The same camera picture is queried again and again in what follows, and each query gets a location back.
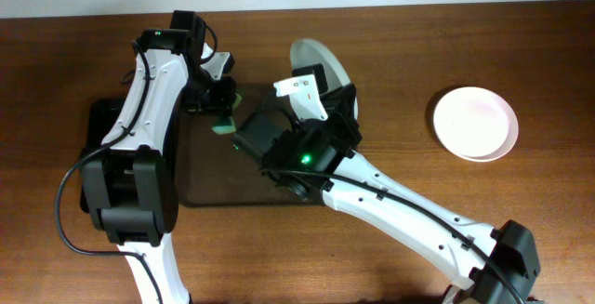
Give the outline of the pale blue plate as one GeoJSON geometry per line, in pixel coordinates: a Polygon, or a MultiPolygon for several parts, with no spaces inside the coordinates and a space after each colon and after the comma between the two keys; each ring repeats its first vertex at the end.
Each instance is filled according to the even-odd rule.
{"type": "Polygon", "coordinates": [[[300,121],[327,120],[330,110],[324,108],[322,96],[351,84],[342,64],[325,45],[309,38],[298,39],[292,44],[290,61],[294,70],[322,65],[325,81],[322,76],[314,76],[313,72],[295,76],[292,82],[293,93],[289,95],[289,99],[300,121]]]}

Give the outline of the white plate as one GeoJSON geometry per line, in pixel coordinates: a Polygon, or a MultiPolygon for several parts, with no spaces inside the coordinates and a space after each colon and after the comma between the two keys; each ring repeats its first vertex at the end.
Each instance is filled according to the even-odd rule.
{"type": "Polygon", "coordinates": [[[431,122],[446,150],[477,163],[507,155],[520,133],[511,105],[497,93],[477,86],[458,87],[441,96],[431,122]]]}

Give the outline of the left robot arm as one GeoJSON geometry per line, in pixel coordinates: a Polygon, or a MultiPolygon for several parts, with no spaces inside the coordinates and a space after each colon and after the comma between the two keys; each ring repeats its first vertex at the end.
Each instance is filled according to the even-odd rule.
{"type": "Polygon", "coordinates": [[[207,44],[212,30],[150,29],[133,43],[136,68],[120,112],[78,166],[93,226],[126,259],[144,303],[189,303],[172,232],[179,214],[174,184],[180,110],[215,115],[232,131],[239,99],[234,59],[207,44]]]}

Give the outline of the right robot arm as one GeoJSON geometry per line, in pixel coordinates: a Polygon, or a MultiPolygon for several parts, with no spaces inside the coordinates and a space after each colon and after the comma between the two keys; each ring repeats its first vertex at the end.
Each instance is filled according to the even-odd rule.
{"type": "Polygon", "coordinates": [[[289,101],[290,127],[266,119],[257,130],[260,171],[300,197],[371,224],[448,277],[446,303],[527,303],[540,273],[533,234],[461,216],[372,165],[357,146],[357,90],[322,63],[297,67],[274,83],[289,101]]]}

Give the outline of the green yellow sponge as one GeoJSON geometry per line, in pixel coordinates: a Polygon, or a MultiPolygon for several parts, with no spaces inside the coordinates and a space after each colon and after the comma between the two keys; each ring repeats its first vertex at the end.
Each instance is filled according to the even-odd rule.
{"type": "Polygon", "coordinates": [[[236,131],[233,112],[242,101],[242,96],[235,93],[231,96],[231,102],[225,103],[218,108],[217,119],[212,123],[211,129],[217,135],[227,135],[236,131]]]}

